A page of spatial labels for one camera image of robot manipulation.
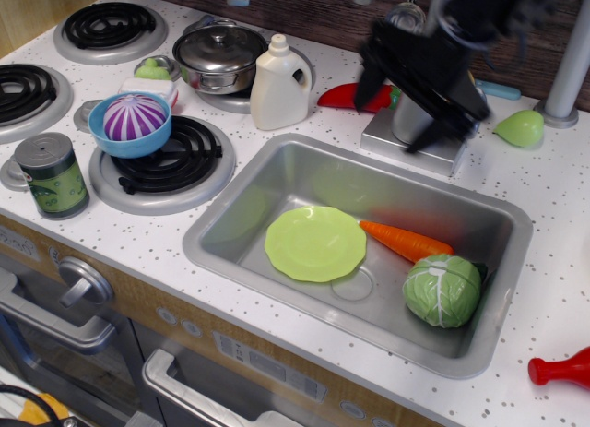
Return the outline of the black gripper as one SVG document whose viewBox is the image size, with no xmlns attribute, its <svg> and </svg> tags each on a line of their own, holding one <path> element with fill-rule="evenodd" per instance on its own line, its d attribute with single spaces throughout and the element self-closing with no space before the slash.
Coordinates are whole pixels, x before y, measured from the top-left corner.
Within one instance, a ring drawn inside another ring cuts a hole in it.
<svg viewBox="0 0 590 427">
<path fill-rule="evenodd" d="M 357 111 L 390 107 L 388 79 L 430 116 L 409 121 L 406 153 L 444 139 L 463 143 L 490 115 L 468 74 L 472 53 L 442 28 L 424 36 L 375 20 L 360 57 L 363 69 L 353 99 Z"/>
</svg>

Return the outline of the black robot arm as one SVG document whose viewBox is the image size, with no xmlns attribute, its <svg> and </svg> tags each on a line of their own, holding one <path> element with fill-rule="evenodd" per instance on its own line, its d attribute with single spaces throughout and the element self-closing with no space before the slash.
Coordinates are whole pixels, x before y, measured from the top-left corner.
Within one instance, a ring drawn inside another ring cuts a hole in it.
<svg viewBox="0 0 590 427">
<path fill-rule="evenodd" d="M 442 138 L 462 142 L 490 115 L 468 75 L 474 54 L 486 53 L 501 35 L 523 42 L 552 9 L 552 0 L 446 0 L 431 6 L 434 23 L 422 33 L 376 19 L 360 47 L 363 71 L 354 106 L 364 108 L 390 80 L 432 119 L 410 140 L 408 152 Z"/>
</svg>

